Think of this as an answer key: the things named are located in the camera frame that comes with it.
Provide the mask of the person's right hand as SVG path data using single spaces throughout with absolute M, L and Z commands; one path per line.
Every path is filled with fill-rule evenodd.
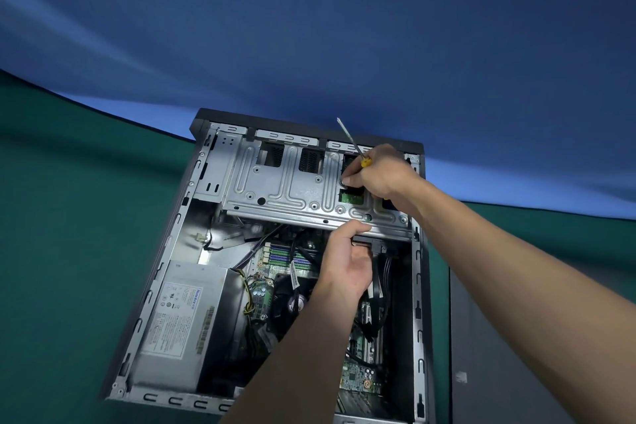
M 406 162 L 402 153 L 389 144 L 372 148 L 366 154 L 377 168 L 373 187 L 362 187 L 378 199 L 388 199 L 401 212 L 410 217 L 417 215 L 417 172 Z

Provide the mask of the person's left hand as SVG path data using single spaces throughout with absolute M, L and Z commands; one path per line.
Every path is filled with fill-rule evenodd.
M 329 238 L 322 258 L 317 289 L 336 291 L 356 306 L 372 279 L 372 259 L 329 260 Z

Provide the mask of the yellow handled screwdriver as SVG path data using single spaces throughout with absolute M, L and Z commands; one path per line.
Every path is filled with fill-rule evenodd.
M 347 130 L 345 124 L 339 117 L 337 117 L 337 123 L 341 127 L 342 131 L 344 132 L 346 138 L 350 141 L 350 144 L 354 147 L 354 149 L 358 153 L 361 159 L 361 167 L 362 168 L 369 167 L 372 164 L 372 159 L 365 152 L 362 151 L 361 147 L 357 144 L 357 142 L 355 141 L 353 136 L 350 134 L 350 132 Z

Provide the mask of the silver metal drive cage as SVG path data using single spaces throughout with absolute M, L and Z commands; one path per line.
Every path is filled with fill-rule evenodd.
M 366 234 L 413 240 L 405 213 L 390 210 L 362 188 L 364 204 L 339 202 L 345 158 L 358 153 L 347 139 L 325 139 L 263 129 L 243 138 L 222 198 L 223 210 L 243 218 L 333 230 L 350 220 L 370 224 Z

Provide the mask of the person's right forearm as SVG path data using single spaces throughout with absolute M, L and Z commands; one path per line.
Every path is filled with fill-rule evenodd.
M 636 424 L 636 304 L 416 175 L 386 198 L 415 217 L 490 324 L 579 423 Z

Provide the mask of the person's left forearm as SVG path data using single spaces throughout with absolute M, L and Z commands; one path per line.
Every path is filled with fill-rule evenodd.
M 319 280 L 308 304 L 219 424 L 333 424 L 357 305 L 369 279 Z

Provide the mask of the black processor cooling fan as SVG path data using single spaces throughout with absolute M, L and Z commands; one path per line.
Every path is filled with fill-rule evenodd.
M 290 326 L 312 295 L 316 279 L 298 278 L 295 287 L 291 275 L 278 275 L 274 281 L 274 295 L 269 319 L 280 327 Z

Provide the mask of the green motherboard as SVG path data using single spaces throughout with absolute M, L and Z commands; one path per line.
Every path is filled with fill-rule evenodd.
M 239 270 L 248 296 L 242 309 L 245 322 L 234 364 L 243 385 L 256 374 L 300 314 L 290 326 L 270 322 L 275 279 L 278 275 L 291 275 L 297 287 L 299 277 L 313 278 L 314 292 L 326 245 L 326 239 L 303 235 L 289 242 L 269 239 Z M 391 358 L 384 334 L 386 323 L 390 322 L 394 258 L 389 251 L 386 255 L 371 255 L 371 259 L 372 279 L 358 302 L 348 337 L 336 413 L 387 418 L 391 411 L 384 409 L 385 389 L 390 380 Z

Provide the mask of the black and silver computer case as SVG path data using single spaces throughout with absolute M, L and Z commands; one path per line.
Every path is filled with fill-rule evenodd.
M 246 385 L 239 380 L 235 356 L 245 319 L 239 314 L 234 341 L 217 371 L 204 380 L 202 393 L 133 385 L 133 362 L 155 308 L 169 263 L 173 260 L 224 267 L 239 273 L 269 239 L 289 242 L 297 235 L 326 239 L 332 230 L 237 217 L 223 210 L 222 198 L 243 138 L 263 129 L 325 139 L 347 139 L 342 130 L 327 130 L 286 121 L 201 108 L 190 127 L 195 151 L 183 175 L 179 199 L 163 235 L 140 302 L 132 311 L 100 395 L 103 399 L 222 415 Z M 420 177 L 425 176 L 424 147 L 420 142 L 355 136 L 363 152 L 388 143 L 402 153 Z M 387 418 L 336 413 L 335 424 L 435 424 L 432 356 L 432 318 L 427 238 L 415 219 L 413 240 L 384 241 L 393 256 L 390 322 L 385 339 L 390 345 L 390 380 L 385 389 L 391 411 Z M 248 293 L 245 292 L 243 306 Z

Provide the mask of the blue backdrop cloth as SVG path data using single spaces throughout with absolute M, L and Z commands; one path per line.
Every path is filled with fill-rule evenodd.
M 636 0 L 0 0 L 0 69 L 176 134 L 340 117 L 457 199 L 636 220 Z

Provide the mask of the grey power supply unit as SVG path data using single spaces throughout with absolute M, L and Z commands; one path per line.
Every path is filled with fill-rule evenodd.
M 229 354 L 243 308 L 232 269 L 171 261 L 133 362 L 133 385 L 202 393 Z

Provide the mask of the dark grey case side panel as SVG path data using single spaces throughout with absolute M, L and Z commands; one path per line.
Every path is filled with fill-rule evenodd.
M 452 424 L 575 424 L 450 274 Z

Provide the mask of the green table cloth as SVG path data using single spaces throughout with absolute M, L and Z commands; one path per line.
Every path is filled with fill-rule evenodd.
M 193 149 L 0 72 L 0 424 L 217 424 L 99 396 Z M 468 205 L 636 302 L 636 223 Z M 432 250 L 439 424 L 452 422 L 449 290 Z

